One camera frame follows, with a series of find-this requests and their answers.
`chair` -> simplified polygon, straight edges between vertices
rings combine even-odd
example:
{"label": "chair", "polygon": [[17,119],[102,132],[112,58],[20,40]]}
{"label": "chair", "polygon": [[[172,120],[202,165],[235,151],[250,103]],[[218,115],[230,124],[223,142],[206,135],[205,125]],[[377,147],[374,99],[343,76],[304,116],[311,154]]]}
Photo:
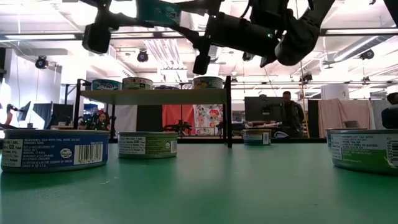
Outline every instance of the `chair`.
{"label": "chair", "polygon": [[360,128],[358,121],[344,121],[346,128]]}

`pink curtain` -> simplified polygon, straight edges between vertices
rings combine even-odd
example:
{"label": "pink curtain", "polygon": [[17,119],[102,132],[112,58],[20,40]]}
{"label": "pink curtain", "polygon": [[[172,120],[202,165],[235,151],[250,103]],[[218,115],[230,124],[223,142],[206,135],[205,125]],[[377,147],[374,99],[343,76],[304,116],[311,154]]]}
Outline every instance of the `pink curtain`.
{"label": "pink curtain", "polygon": [[319,137],[328,128],[345,128],[345,121],[357,121],[360,128],[372,129],[373,113],[369,100],[320,100],[318,104]]}

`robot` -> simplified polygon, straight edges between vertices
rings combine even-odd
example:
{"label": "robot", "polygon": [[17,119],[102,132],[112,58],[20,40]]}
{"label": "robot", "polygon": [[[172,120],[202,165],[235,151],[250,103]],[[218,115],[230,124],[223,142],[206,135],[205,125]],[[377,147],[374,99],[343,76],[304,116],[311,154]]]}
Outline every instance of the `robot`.
{"label": "robot", "polygon": [[[251,60],[258,55],[262,57],[260,67],[276,60],[286,66],[299,63],[314,49],[322,21],[335,0],[308,0],[309,7],[299,19],[293,16],[293,10],[287,8],[289,0],[249,0],[241,17],[220,12],[220,5],[224,0],[193,0],[178,3],[137,0],[138,4],[145,1],[147,5],[144,12],[140,10],[137,12],[137,18],[111,13],[109,11],[111,0],[81,1],[98,8],[95,23],[86,26],[83,38],[85,49],[98,54],[106,53],[111,31],[121,26],[168,27],[184,35],[192,42],[193,47],[199,50],[200,54],[196,57],[193,72],[204,75],[210,63],[208,56],[210,45],[241,50],[245,52],[243,60]],[[398,23],[398,1],[384,0],[384,2],[393,20]],[[250,21],[247,21],[243,17],[250,7],[252,7]],[[178,17],[181,11],[209,15],[204,36],[179,26]]]}

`red curtain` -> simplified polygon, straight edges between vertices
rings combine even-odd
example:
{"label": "red curtain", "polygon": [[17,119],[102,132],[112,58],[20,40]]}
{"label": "red curtain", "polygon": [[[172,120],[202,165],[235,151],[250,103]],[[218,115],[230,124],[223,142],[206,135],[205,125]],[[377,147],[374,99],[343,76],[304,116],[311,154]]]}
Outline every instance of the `red curtain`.
{"label": "red curtain", "polygon": [[[195,134],[195,118],[193,117],[193,105],[182,105],[182,120],[192,126],[191,134]],[[178,124],[181,119],[181,105],[163,105],[163,127],[170,124]]]}

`barcode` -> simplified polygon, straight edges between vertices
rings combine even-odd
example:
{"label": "barcode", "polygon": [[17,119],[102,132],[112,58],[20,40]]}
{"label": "barcode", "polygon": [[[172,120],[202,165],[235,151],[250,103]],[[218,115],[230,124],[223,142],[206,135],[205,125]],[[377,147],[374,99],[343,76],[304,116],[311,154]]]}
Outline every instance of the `barcode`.
{"label": "barcode", "polygon": [[177,153],[177,141],[172,141],[171,153]]}
{"label": "barcode", "polygon": [[103,145],[75,146],[73,165],[91,164],[102,161]]}
{"label": "barcode", "polygon": [[389,141],[387,143],[387,156],[391,161],[398,162],[398,143]]}

